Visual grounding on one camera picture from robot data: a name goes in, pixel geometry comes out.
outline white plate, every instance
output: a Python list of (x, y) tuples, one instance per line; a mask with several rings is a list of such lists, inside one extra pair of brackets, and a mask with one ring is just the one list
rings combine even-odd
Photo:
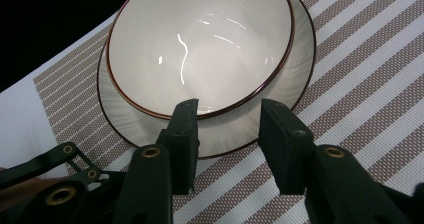
[[(309, 13), (300, 0), (291, 0), (296, 33), (287, 63), (261, 93), (246, 104), (219, 116), (198, 121), (199, 158), (210, 158), (243, 148), (257, 140), (260, 103), (273, 99), (294, 107), (305, 91), (315, 62), (315, 30)], [(145, 114), (116, 91), (107, 71), (103, 53), (98, 70), (98, 92), (109, 123), (127, 141), (136, 146), (153, 144), (168, 120)]]
[(288, 0), (127, 0), (106, 49), (118, 92), (169, 119), (199, 99), (198, 119), (230, 111), (268, 85), (293, 42)]

